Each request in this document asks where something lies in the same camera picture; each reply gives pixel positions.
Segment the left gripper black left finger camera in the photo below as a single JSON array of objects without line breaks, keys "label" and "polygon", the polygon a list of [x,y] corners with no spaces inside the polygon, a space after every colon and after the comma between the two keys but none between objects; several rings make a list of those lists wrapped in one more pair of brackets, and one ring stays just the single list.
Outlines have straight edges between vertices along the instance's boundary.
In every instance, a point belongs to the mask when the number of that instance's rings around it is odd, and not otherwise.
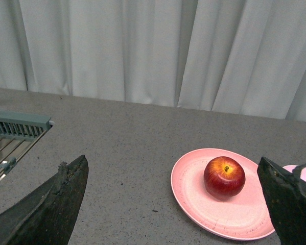
[{"label": "left gripper black left finger camera", "polygon": [[84,155],[0,214],[0,244],[68,244],[85,194]]}]

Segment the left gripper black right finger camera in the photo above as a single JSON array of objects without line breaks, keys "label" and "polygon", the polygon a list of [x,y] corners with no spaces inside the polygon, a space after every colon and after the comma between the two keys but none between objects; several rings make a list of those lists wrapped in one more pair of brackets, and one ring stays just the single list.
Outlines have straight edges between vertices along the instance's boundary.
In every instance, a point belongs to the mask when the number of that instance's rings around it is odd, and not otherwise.
[{"label": "left gripper black right finger camera", "polygon": [[306,163],[292,172],[262,157],[257,175],[271,223],[281,244],[306,244],[306,181],[301,178]]}]

